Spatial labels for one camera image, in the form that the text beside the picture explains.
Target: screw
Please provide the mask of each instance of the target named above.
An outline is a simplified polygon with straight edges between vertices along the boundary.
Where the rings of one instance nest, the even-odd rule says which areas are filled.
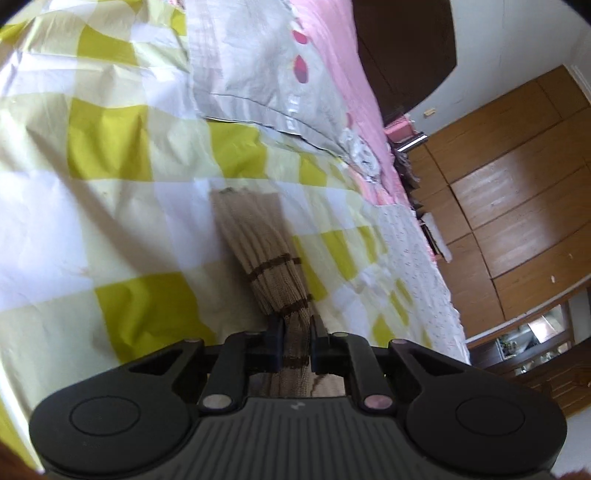
[[[205,397],[201,405],[210,410],[223,410],[232,404],[232,399],[224,394],[214,393]]]

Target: bed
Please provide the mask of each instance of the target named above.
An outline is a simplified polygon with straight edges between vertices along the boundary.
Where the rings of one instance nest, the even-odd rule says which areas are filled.
[[[346,1],[38,0],[0,30],[0,438],[30,464],[53,391],[264,328],[227,187],[279,195],[329,331],[469,361]]]

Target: pink bedsheet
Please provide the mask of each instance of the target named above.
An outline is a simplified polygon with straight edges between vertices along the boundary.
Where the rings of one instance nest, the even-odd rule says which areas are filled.
[[[369,145],[382,168],[386,191],[366,184],[364,195],[377,204],[408,205],[408,197],[392,166],[378,102],[357,53],[357,33],[350,0],[291,0],[305,33],[320,53],[343,95],[354,128]]]

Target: pink box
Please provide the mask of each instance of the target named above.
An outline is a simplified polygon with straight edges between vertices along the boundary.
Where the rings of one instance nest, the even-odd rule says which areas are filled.
[[[394,122],[386,125],[384,127],[384,133],[386,133],[386,136],[391,142],[400,143],[416,135],[417,131],[413,128],[413,123],[403,115]]]

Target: white and yellow blanket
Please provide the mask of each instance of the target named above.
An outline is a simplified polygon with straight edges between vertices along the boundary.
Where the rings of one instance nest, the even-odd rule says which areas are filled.
[[[412,211],[370,205],[299,137],[204,119],[188,45],[161,0],[38,1],[0,30],[0,438],[30,462],[27,420],[53,391],[264,327],[212,189],[279,193],[329,330],[468,359]]]

